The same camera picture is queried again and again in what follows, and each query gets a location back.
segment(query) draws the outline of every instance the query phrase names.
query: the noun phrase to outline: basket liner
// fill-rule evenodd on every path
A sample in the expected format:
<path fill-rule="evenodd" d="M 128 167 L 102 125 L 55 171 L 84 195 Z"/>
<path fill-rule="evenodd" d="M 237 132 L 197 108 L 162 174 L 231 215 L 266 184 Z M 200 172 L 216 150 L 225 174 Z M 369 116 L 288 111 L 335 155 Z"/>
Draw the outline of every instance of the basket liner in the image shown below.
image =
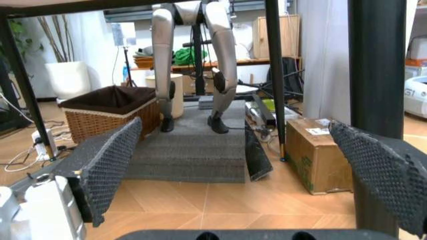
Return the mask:
<path fill-rule="evenodd" d="M 156 90 L 150 87 L 108 86 L 66 100 L 59 107 L 125 115 L 155 97 Z"/>

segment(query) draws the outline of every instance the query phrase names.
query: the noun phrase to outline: robot leg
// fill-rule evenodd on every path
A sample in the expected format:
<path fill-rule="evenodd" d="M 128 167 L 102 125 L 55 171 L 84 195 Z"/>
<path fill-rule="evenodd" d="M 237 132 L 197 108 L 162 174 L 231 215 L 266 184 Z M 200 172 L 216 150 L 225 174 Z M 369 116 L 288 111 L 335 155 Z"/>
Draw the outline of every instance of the robot leg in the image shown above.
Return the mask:
<path fill-rule="evenodd" d="M 175 95 L 175 85 L 171 82 L 172 46 L 174 41 L 174 18 L 164 8 L 152 15 L 152 46 L 154 53 L 155 90 L 163 114 L 160 130 L 170 132 L 174 129 L 171 100 Z"/>
<path fill-rule="evenodd" d="M 214 76 L 213 109 L 208 124 L 214 132 L 225 134 L 229 129 L 222 122 L 221 116 L 233 101 L 237 87 L 235 40 L 222 3 L 210 2 L 204 14 L 220 71 Z"/>

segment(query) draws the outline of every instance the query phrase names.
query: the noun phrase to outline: humanoid robot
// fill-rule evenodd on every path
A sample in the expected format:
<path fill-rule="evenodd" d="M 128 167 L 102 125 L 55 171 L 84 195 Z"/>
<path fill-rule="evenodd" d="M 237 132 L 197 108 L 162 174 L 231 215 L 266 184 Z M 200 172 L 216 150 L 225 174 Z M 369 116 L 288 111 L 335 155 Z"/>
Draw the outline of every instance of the humanoid robot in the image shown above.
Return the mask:
<path fill-rule="evenodd" d="M 171 115 L 171 100 L 175 95 L 175 83 L 171 82 L 171 59 L 175 25 L 191 26 L 206 23 L 212 45 L 218 58 L 219 70 L 214 70 L 213 109 L 207 124 L 218 134 L 225 134 L 229 128 L 221 116 L 234 99 L 237 86 L 235 40 L 227 10 L 221 2 L 185 1 L 165 3 L 154 7 L 152 16 L 152 46 L 156 94 L 163 122 L 160 130 L 174 129 Z"/>

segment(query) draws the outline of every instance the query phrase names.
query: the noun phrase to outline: small gray box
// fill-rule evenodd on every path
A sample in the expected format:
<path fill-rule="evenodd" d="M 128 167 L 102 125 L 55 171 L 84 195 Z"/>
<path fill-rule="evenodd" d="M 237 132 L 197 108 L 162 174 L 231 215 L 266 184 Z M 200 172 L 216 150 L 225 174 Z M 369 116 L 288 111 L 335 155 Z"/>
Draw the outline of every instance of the small gray box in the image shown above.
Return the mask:
<path fill-rule="evenodd" d="M 201 96 L 198 99 L 198 109 L 206 110 L 214 108 L 214 96 Z"/>

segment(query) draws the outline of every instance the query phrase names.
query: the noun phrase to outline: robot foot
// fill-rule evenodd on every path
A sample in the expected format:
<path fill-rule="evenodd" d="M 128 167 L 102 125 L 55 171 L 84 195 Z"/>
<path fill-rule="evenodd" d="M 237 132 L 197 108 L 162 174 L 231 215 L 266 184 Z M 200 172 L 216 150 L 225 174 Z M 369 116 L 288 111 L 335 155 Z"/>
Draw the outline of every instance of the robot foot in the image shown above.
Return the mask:
<path fill-rule="evenodd" d="M 207 124 L 210 126 L 212 131 L 217 134 L 226 134 L 229 132 L 229 127 L 226 126 L 219 117 L 213 119 L 212 116 L 209 116 L 209 118 L 207 119 Z"/>
<path fill-rule="evenodd" d="M 169 117 L 163 118 L 163 121 L 161 122 L 160 131 L 164 133 L 168 133 L 172 130 L 174 130 L 174 119 Z"/>

